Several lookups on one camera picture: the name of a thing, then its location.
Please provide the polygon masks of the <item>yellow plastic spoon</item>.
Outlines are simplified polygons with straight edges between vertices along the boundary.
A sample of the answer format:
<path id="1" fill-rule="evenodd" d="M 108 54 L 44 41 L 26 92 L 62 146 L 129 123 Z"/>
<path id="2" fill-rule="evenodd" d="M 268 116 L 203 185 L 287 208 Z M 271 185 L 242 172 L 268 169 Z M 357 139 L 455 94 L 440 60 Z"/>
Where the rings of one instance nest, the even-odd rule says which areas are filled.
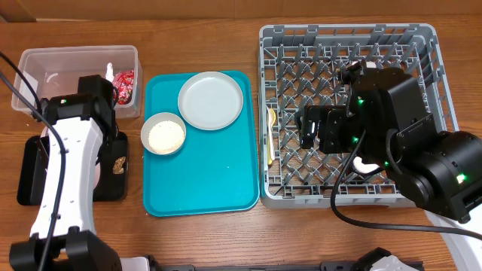
<path id="1" fill-rule="evenodd" d="M 276 112 L 272 108 L 267 109 L 267 131 L 268 131 L 268 162 L 270 166 L 275 160 L 275 150 L 273 143 L 273 126 L 276 122 Z"/>

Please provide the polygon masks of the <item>cream plastic cup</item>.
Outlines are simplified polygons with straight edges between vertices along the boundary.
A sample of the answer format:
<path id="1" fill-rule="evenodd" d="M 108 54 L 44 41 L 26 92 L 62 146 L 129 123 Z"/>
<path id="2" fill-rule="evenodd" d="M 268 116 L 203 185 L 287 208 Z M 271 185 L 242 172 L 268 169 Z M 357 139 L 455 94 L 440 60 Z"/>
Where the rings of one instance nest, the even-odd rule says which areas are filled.
<path id="1" fill-rule="evenodd" d="M 371 175 L 374 174 L 380 167 L 374 163 L 363 163 L 362 158 L 355 157 L 352 162 L 353 168 L 358 174 Z"/>

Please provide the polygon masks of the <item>light grey plate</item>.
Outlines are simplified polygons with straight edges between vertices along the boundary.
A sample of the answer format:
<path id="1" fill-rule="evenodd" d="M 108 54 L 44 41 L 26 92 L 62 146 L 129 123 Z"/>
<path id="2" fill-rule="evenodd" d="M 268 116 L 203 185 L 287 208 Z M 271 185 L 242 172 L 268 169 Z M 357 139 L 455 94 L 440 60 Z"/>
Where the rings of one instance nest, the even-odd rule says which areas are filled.
<path id="1" fill-rule="evenodd" d="M 184 120 L 202 130 L 231 125 L 240 115 L 244 96 L 240 85 L 221 72 L 201 72 L 189 78 L 178 95 L 178 109 Z"/>

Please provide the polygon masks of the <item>grey bowl of rice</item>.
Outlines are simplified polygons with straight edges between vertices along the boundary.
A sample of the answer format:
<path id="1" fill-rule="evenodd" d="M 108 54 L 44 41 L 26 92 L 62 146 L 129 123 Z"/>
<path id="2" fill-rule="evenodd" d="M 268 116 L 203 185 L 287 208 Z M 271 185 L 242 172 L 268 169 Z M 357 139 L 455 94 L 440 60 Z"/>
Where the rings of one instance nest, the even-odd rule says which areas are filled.
<path id="1" fill-rule="evenodd" d="M 149 117 L 141 130 L 144 148 L 156 155 L 170 155 L 179 151 L 185 143 L 187 129 L 176 114 L 163 112 Z"/>

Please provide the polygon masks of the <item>brown food scrap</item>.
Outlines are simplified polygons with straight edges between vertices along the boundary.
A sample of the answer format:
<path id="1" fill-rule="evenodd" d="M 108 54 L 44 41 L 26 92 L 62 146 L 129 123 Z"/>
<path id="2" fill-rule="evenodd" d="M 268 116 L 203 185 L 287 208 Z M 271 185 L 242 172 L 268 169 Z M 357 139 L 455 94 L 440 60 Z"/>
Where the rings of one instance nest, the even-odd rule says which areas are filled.
<path id="1" fill-rule="evenodd" d="M 124 174 L 124 164 L 126 162 L 126 157 L 118 157 L 113 165 L 112 173 L 114 175 L 122 175 Z"/>

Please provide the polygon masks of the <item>white pink-rimmed plate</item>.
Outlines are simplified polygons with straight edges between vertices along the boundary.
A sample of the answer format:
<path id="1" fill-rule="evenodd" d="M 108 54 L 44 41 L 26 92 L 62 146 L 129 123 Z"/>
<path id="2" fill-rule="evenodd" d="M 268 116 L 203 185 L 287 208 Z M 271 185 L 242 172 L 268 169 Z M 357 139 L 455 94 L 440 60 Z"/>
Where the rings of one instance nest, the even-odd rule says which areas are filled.
<path id="1" fill-rule="evenodd" d="M 43 128 L 43 130 L 41 132 L 41 137 L 45 137 L 45 136 L 48 136 L 48 128 L 46 128 L 46 127 Z M 98 183 L 99 183 L 100 174 L 101 174 L 101 164 L 97 163 L 96 167 L 95 167 L 95 181 L 94 181 L 94 185 L 93 185 L 94 188 L 96 188 Z"/>

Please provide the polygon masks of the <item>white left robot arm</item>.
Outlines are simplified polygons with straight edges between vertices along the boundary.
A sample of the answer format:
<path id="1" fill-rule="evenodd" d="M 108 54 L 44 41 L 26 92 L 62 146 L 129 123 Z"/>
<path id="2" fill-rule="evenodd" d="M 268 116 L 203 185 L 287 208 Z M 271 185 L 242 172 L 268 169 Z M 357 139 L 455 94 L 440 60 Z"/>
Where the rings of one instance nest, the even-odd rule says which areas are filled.
<path id="1" fill-rule="evenodd" d="M 29 240 L 11 245 L 11 267 L 120 270 L 120 257 L 93 223 L 96 160 L 117 132 L 112 83 L 100 75 L 81 77 L 76 94 L 53 97 L 35 116 L 48 131 L 47 175 Z"/>

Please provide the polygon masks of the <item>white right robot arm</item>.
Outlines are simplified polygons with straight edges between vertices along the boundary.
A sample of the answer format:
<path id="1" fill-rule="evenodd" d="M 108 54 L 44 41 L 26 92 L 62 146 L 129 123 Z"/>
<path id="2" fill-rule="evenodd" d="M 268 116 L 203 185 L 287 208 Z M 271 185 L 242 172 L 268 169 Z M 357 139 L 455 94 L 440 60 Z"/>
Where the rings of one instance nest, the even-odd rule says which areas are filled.
<path id="1" fill-rule="evenodd" d="M 342 173 L 385 172 L 430 223 L 387 230 L 441 234 L 456 267 L 481 268 L 481 140 L 438 130 L 415 77 L 354 62 L 338 74 L 345 105 L 307 105 L 296 115 L 300 146 L 345 153 Z"/>

